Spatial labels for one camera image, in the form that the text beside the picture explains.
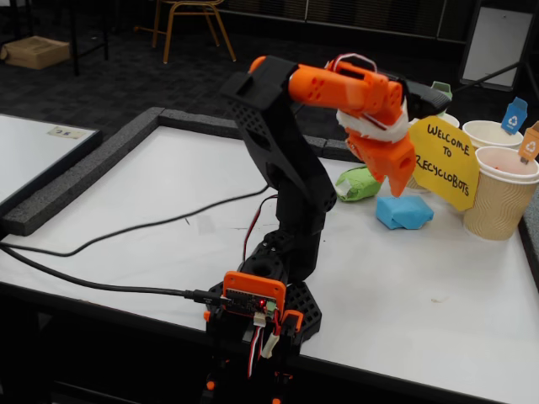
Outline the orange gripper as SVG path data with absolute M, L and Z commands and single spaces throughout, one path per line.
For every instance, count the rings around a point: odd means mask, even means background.
M 366 163 L 372 177 L 383 183 L 385 169 L 389 174 L 390 190 L 393 197 L 400 197 L 415 169 L 414 144 L 409 134 L 396 142 L 384 142 L 357 135 L 349 135 L 346 140 L 349 149 Z

